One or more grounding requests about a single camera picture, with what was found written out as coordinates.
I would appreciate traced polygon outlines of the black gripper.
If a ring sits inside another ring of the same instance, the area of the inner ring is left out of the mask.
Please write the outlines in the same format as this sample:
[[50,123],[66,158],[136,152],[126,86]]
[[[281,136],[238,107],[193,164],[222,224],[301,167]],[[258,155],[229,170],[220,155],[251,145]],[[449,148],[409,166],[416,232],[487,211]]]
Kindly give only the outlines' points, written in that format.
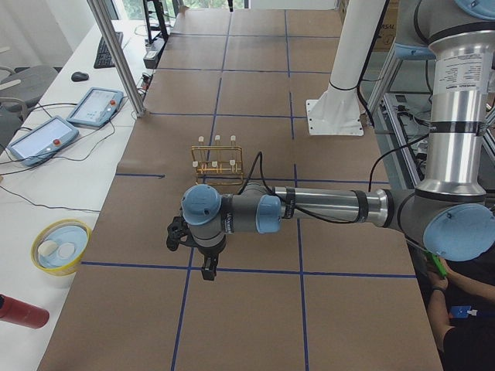
[[214,281],[217,276],[219,255],[226,246],[226,236],[217,235],[206,239],[194,237],[193,239],[198,245],[197,249],[203,255],[202,278],[205,281]]

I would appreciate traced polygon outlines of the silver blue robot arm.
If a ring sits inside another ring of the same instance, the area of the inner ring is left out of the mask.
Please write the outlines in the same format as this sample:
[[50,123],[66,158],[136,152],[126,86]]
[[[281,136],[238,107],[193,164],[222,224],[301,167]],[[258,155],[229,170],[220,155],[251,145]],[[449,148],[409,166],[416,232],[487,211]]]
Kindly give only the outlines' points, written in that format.
[[494,243],[494,216],[477,181],[494,53],[492,1],[403,1],[398,43],[436,58],[425,177],[412,190],[329,191],[246,182],[236,194],[189,188],[166,246],[197,249],[203,278],[217,274],[227,236],[275,233],[283,220],[372,223],[450,261],[472,260]]

